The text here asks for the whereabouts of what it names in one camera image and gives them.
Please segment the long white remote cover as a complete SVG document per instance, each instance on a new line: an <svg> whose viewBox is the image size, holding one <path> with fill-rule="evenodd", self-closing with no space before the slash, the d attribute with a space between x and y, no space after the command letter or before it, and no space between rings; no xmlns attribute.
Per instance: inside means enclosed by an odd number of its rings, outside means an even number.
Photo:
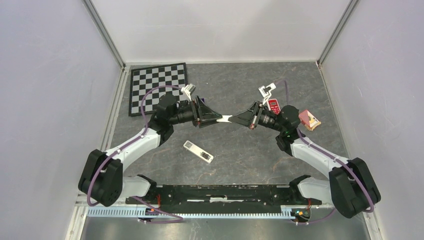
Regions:
<svg viewBox="0 0 424 240"><path fill-rule="evenodd" d="M222 115L221 118L218 118L216 120L217 123L231 123L230 118L232 115Z"/></svg>

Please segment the red white remote control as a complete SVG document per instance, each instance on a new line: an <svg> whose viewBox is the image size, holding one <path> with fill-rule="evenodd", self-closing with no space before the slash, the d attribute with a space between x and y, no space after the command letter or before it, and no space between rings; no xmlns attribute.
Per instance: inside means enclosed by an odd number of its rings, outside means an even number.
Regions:
<svg viewBox="0 0 424 240"><path fill-rule="evenodd" d="M281 111L279 102L276 98L270 98L266 101L266 105L270 111L274 114L278 115Z"/></svg>

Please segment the long white remote control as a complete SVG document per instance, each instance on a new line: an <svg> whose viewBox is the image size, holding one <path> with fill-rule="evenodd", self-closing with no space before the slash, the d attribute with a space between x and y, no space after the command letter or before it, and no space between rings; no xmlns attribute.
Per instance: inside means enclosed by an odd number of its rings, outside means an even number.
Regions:
<svg viewBox="0 0 424 240"><path fill-rule="evenodd" d="M200 158L201 160L203 160L203 161L205 161L206 163L208 163L208 164L210 164L210 163L213 161L213 159L214 159L214 156L213 156L212 154L210 154L210 153L206 152L204 149L200 148L199 146L197 146L196 144L194 144L193 142L191 142L191 141L189 141L189 140L187 140L187 141L183 144L183 147L184 147L186 150L188 150L189 152L191 152L192 154L194 154L195 156L197 156L198 158ZM213 159L212 159L211 161L206 161L206 160L204 160L204 159L200 156L200 153L201 153L201 152L208 153L209 155L213 156Z"/></svg>

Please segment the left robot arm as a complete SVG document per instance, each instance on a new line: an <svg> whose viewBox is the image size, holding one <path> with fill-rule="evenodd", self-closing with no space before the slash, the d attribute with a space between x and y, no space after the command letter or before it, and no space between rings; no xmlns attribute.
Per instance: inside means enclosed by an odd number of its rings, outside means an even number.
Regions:
<svg viewBox="0 0 424 240"><path fill-rule="evenodd" d="M171 93L163 95L147 126L122 144L88 155L78 182L89 206L109 207L119 198L138 196L145 204L153 203L157 190L142 176L124 177L124 171L147 152L164 144L174 132L174 125L192 122L202 128L217 123L223 116L208 107L198 96L177 101Z"/></svg>

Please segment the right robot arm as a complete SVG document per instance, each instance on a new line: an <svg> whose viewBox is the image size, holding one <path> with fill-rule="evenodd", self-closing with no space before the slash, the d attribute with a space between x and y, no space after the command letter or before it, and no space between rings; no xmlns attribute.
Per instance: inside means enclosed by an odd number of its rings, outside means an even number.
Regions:
<svg viewBox="0 0 424 240"><path fill-rule="evenodd" d="M359 157L349 159L336 155L312 142L298 128L301 120L296 107L285 105L275 114L256 101L247 110L230 116L228 121L251 130L263 126L278 131L275 139L281 151L304 161L326 177L326 180L302 177L288 191L293 203L319 200L332 204L342 216L350 219L362 212L373 212L381 200L366 162Z"/></svg>

